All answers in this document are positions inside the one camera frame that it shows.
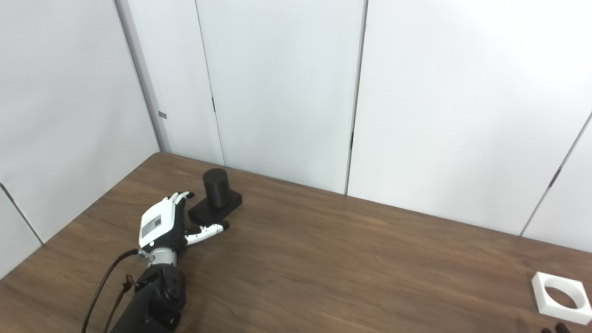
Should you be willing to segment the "white and black left hand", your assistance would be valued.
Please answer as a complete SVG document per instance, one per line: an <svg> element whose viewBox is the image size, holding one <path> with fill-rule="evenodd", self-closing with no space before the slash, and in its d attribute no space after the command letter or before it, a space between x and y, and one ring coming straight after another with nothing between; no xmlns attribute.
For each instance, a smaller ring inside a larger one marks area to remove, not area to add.
<svg viewBox="0 0 592 333"><path fill-rule="evenodd" d="M222 221L213 225L185 227L185 204L193 198L193 192L174 192L150 207L141 217L139 231L140 252L148 259L148 265L169 264L177 266L179 256L190 246L221 234L230 227Z"/></svg>

